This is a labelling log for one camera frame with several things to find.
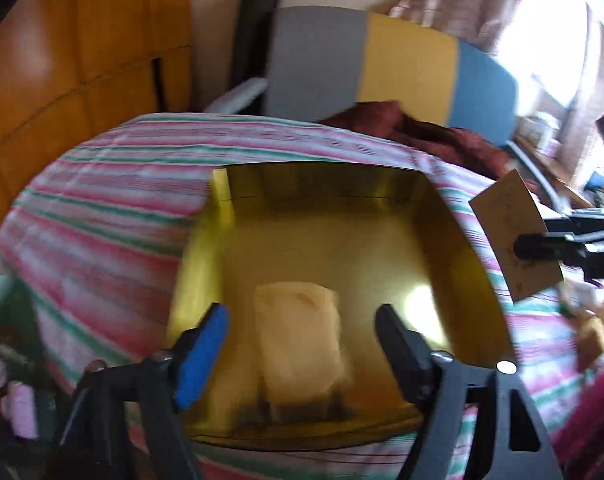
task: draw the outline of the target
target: red cloth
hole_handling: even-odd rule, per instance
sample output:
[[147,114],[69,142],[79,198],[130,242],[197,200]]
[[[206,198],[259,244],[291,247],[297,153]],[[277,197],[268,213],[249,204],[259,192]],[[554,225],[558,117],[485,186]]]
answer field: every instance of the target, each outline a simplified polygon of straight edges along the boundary
[[566,478],[591,478],[604,460],[604,373],[584,393],[578,408],[554,441]]
[[508,173],[508,153],[480,134],[416,121],[397,101],[357,103],[321,124],[394,140],[495,180]]

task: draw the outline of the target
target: brown paper card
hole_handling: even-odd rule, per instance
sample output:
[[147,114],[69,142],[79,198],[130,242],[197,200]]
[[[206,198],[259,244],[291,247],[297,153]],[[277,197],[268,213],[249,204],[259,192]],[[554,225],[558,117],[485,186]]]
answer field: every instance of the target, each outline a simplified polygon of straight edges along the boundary
[[513,252],[513,243],[519,235],[546,233],[544,220],[516,170],[470,200],[470,207],[495,252],[514,302],[563,279],[558,262],[522,261]]

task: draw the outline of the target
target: bed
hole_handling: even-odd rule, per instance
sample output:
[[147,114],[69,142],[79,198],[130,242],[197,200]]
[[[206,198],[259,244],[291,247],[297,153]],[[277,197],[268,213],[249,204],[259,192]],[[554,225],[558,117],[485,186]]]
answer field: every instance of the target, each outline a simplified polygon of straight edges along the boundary
[[[574,409],[585,380],[572,328],[547,290],[513,305],[468,200],[491,181],[399,144],[310,123],[254,116],[151,114],[61,156],[18,196],[0,229],[0,272],[34,298],[48,370],[67,390],[95,358],[111,365],[161,348],[181,249],[223,164],[337,160],[428,175],[480,255],[501,303],[522,378],[550,431]],[[451,474],[469,446],[462,428]],[[269,456],[200,446],[216,475],[358,474],[392,478],[411,436],[357,449]]]

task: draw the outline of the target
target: clamp jaw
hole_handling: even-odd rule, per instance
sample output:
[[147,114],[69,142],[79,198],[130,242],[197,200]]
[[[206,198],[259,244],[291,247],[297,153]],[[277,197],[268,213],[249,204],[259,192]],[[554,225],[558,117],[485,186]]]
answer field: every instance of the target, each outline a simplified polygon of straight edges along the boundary
[[524,234],[513,245],[520,260],[560,260],[581,267],[586,280],[604,279],[604,213],[577,210],[544,221],[547,233]]
[[[546,429],[511,362],[479,368],[431,351],[406,329],[392,306],[375,315],[375,332],[400,392],[424,414],[400,480],[444,480],[467,403],[478,405],[464,479],[560,480]],[[107,368],[94,362],[73,396],[48,462],[52,480],[134,480],[124,402],[138,402],[158,480],[204,480],[178,413],[201,394],[226,336],[226,308],[213,304],[200,325],[169,351],[139,364]]]

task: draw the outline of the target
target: yellow tray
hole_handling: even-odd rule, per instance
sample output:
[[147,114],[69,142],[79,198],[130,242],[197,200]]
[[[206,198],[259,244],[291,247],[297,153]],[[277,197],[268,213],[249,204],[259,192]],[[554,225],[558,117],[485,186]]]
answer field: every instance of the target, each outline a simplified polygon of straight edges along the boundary
[[[341,422],[234,429],[255,402],[259,376],[253,292],[270,282],[312,282],[338,293],[342,344],[354,381]],[[179,271],[171,341],[212,301],[231,328],[207,392],[185,416],[202,442],[259,450],[355,446],[414,429],[373,331],[391,303],[433,349],[468,364],[514,360],[488,277],[437,190],[418,171],[339,162],[242,164],[215,170]]]

